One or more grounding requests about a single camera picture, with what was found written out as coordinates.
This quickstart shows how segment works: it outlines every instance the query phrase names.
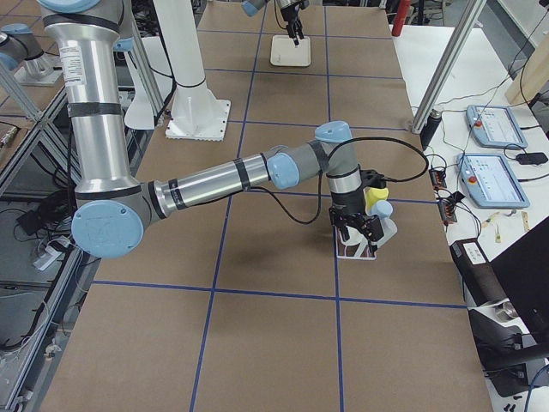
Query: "red tube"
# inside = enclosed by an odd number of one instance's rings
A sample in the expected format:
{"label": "red tube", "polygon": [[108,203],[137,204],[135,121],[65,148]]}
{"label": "red tube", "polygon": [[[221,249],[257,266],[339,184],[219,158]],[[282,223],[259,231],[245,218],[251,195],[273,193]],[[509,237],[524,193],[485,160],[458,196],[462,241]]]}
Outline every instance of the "red tube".
{"label": "red tube", "polygon": [[412,0],[401,0],[398,5],[398,11],[396,12],[396,17],[393,20],[393,31],[391,33],[394,37],[401,35],[402,26],[404,26],[404,22],[408,16],[408,10],[410,9],[411,3]]}

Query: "blue cable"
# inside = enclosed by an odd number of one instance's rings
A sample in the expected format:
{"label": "blue cable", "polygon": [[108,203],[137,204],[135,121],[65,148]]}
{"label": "blue cable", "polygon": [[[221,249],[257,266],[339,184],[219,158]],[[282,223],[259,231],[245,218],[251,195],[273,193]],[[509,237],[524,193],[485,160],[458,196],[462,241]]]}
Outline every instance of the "blue cable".
{"label": "blue cable", "polygon": [[528,396],[526,397],[526,405],[524,405],[524,412],[528,412],[528,405],[530,404],[530,397],[532,396],[532,391],[534,390],[535,381],[538,379],[538,377],[543,373],[549,371],[549,365],[545,365],[542,367],[534,376],[534,379],[532,379],[532,382],[530,382],[530,386],[528,387]]}

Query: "black monitor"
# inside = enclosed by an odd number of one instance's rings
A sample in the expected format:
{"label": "black monitor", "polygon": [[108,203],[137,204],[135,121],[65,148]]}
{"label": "black monitor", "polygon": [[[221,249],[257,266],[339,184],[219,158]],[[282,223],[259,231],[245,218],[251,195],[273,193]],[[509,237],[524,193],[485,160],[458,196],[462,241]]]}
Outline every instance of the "black monitor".
{"label": "black monitor", "polygon": [[536,342],[549,342],[549,218],[496,257],[492,268]]}

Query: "light blue joint cover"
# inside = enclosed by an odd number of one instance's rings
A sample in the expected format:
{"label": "light blue joint cover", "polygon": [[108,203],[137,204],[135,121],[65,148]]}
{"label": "light blue joint cover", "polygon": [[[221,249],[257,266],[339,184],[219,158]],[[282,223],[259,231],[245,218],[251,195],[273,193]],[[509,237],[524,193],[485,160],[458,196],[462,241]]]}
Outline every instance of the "light blue joint cover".
{"label": "light blue joint cover", "polygon": [[47,9],[58,13],[81,13],[90,10],[101,0],[38,0]]}
{"label": "light blue joint cover", "polygon": [[370,216],[378,215],[380,219],[385,219],[393,214],[393,206],[386,200],[378,200],[371,207],[368,214]]}
{"label": "light blue joint cover", "polygon": [[0,52],[0,63],[4,65],[4,67],[8,70],[15,69],[19,64],[17,63],[17,60],[12,58],[11,56],[8,56],[6,53]]}
{"label": "light blue joint cover", "polygon": [[252,3],[248,2],[248,1],[242,2],[241,4],[242,4],[242,10],[249,17],[253,17],[259,11],[259,9],[256,6],[254,6]]}
{"label": "light blue joint cover", "polygon": [[286,153],[277,153],[267,159],[267,169],[274,185],[281,190],[299,183],[298,165]]}
{"label": "light blue joint cover", "polygon": [[315,138],[326,143],[342,143],[353,138],[349,125],[341,120],[325,123],[315,130]]}
{"label": "light blue joint cover", "polygon": [[0,28],[6,34],[32,34],[33,31],[29,26],[23,23],[7,24]]}
{"label": "light blue joint cover", "polygon": [[134,48],[134,38],[119,39],[112,48],[115,52],[129,52]]}
{"label": "light blue joint cover", "polygon": [[80,207],[72,234],[83,251],[98,258],[119,258],[135,249],[143,224],[131,208],[114,200],[94,200]]}

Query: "white table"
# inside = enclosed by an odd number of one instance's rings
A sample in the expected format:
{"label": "white table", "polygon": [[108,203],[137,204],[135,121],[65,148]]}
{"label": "white table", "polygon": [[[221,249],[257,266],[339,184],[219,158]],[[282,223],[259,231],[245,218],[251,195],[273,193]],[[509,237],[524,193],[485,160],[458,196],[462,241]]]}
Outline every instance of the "white table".
{"label": "white table", "polygon": [[[408,98],[412,106],[417,107],[421,102],[452,31],[452,27],[405,26],[401,37],[394,39],[396,52],[401,63],[402,74],[407,84]],[[501,64],[496,52],[492,49],[488,39],[481,29],[475,28],[471,32],[437,102],[445,102],[455,97],[470,94],[482,94],[486,90],[496,87],[506,77],[507,71]],[[465,110],[468,105],[485,105],[491,100],[491,105],[508,106],[509,102],[505,99],[504,94],[510,84],[511,79],[507,79],[496,90],[478,97],[454,100],[449,104],[443,105],[443,109]],[[512,110],[521,127],[538,124],[526,105],[513,107]],[[503,153],[503,150],[481,148],[472,136],[468,138],[469,128],[466,123],[465,112],[445,112],[443,114],[443,127],[438,128],[437,133],[431,141],[431,147],[434,153],[441,155],[449,165],[456,164],[456,156],[461,153],[461,150],[443,142],[443,130],[445,130],[445,140],[447,142],[451,142],[458,148],[466,148],[467,145],[468,153]],[[523,133],[528,140],[528,152],[544,152],[549,154],[549,141],[547,141],[541,128],[524,130]],[[515,153],[519,152],[508,150],[508,155],[514,155]],[[434,166],[440,166],[442,162],[435,159],[433,164]],[[519,179],[527,179],[549,173],[549,163],[540,167],[532,167],[521,166],[514,161],[510,161],[510,165]],[[458,184],[456,173],[457,167],[449,167],[447,170],[446,180],[449,190],[459,190],[467,195],[467,191],[463,185]],[[547,207],[547,201],[549,200],[549,195],[547,194],[549,178],[523,183],[522,188],[531,203],[531,206],[524,210],[528,212],[530,227],[534,227],[549,216],[549,208]],[[481,221],[498,212],[495,209],[478,209],[468,199],[464,200],[464,203],[471,208]],[[498,223],[501,243],[496,243],[495,241],[496,225],[494,223],[482,229],[479,243],[490,260],[494,259],[499,253],[524,235],[524,226],[520,212],[519,210],[518,213],[510,217],[498,216],[496,219],[495,223]],[[467,212],[459,209],[456,211],[456,216],[458,222],[449,225],[447,232],[449,245],[457,239],[476,236],[473,218]],[[526,330],[522,322],[519,321],[518,324]],[[512,397],[501,398],[496,393],[492,383],[488,380],[487,385],[495,411],[503,410],[503,407],[507,403],[516,403],[515,411],[523,411],[526,396],[518,401]],[[547,405],[549,405],[549,388],[536,389],[530,402],[529,412],[547,412]]]}

